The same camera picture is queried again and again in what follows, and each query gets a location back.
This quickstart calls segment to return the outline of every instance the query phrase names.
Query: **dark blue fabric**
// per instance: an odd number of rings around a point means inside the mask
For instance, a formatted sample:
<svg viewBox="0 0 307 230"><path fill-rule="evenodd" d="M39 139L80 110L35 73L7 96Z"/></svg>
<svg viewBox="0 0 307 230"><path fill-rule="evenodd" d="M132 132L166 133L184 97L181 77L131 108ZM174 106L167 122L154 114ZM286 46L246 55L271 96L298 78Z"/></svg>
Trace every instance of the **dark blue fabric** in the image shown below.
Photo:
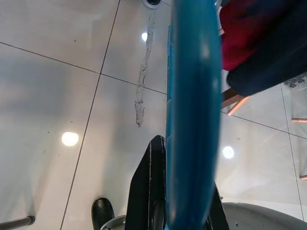
<svg viewBox="0 0 307 230"><path fill-rule="evenodd" d="M307 71L307 1L298 0L270 31L258 50L227 76L240 95L249 96Z"/></svg>

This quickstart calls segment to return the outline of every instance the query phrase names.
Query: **black shoe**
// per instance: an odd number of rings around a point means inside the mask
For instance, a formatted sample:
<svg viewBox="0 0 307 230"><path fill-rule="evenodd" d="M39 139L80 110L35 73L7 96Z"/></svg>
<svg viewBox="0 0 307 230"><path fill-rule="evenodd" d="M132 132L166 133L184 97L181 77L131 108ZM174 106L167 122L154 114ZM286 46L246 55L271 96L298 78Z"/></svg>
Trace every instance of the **black shoe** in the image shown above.
<svg viewBox="0 0 307 230"><path fill-rule="evenodd" d="M157 9L161 3L161 0L143 0L143 2L147 7Z"/></svg>
<svg viewBox="0 0 307 230"><path fill-rule="evenodd" d="M100 228L109 220L114 218L114 211L110 201L106 198L99 198L92 205L92 222L94 230Z"/></svg>

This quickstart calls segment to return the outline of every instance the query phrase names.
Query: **metal rod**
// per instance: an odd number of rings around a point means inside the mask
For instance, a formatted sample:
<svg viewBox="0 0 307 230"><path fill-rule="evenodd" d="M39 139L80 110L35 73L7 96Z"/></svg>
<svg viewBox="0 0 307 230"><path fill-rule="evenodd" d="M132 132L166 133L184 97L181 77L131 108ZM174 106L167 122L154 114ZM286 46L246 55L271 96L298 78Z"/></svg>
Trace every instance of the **metal rod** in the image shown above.
<svg viewBox="0 0 307 230"><path fill-rule="evenodd" d="M34 216L28 216L23 219L17 219L5 223L0 224L0 230L10 230L10 229L17 229L20 227L31 225L35 222Z"/></svg>
<svg viewBox="0 0 307 230"><path fill-rule="evenodd" d="M292 118L293 122L302 122L302 123L307 123L306 118Z"/></svg>
<svg viewBox="0 0 307 230"><path fill-rule="evenodd" d="M228 115L231 116L232 114L234 114L234 112L237 111L249 98L250 97L245 97L237 104L235 104L235 106L229 110Z"/></svg>

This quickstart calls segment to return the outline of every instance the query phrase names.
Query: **white floor tile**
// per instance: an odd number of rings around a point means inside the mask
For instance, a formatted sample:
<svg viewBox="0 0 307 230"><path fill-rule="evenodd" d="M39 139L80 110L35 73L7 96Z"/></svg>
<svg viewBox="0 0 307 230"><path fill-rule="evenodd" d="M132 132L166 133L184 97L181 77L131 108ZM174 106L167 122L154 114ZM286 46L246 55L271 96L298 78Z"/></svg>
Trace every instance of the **white floor tile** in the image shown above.
<svg viewBox="0 0 307 230"><path fill-rule="evenodd" d="M307 181L299 178L300 175L307 175L307 139L293 135L290 135L290 138L304 220L307 221Z"/></svg>
<svg viewBox="0 0 307 230"><path fill-rule="evenodd" d="M153 46L147 65L146 87L166 92L167 33L171 7L161 3L156 11L141 0L121 0L102 73L138 84L149 16L155 16Z"/></svg>
<svg viewBox="0 0 307 230"><path fill-rule="evenodd" d="M307 83L295 88L282 84L284 105L287 114L289 132L307 138L307 123L293 123L292 118L307 118Z"/></svg>
<svg viewBox="0 0 307 230"><path fill-rule="evenodd" d="M224 108L223 112L227 113L233 105ZM234 115L282 131L288 131L280 85L251 96Z"/></svg>
<svg viewBox="0 0 307 230"><path fill-rule="evenodd" d="M0 2L0 41L100 72L118 0Z"/></svg>
<svg viewBox="0 0 307 230"><path fill-rule="evenodd" d="M60 228L97 80L0 45L0 222L36 215L28 229ZM64 132L79 135L75 146Z"/></svg>
<svg viewBox="0 0 307 230"><path fill-rule="evenodd" d="M222 114L216 183L223 202L251 203L302 218L289 135ZM234 157L223 149L230 146Z"/></svg>
<svg viewBox="0 0 307 230"><path fill-rule="evenodd" d="M63 230L92 228L91 205L107 197L125 215L132 176L149 141L165 133L165 101L145 90L144 123L136 124L136 86L103 77L99 83Z"/></svg>

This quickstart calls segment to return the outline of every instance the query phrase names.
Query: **red fabric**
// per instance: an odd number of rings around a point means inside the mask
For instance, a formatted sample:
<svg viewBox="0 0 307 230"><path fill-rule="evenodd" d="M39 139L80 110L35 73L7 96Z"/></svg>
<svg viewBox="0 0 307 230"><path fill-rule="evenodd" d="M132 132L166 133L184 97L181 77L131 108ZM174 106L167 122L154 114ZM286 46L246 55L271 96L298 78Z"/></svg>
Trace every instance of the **red fabric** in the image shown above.
<svg viewBox="0 0 307 230"><path fill-rule="evenodd" d="M266 33L272 29L288 4L265 11L259 0L231 0L220 11L223 69L231 71L256 50Z"/></svg>

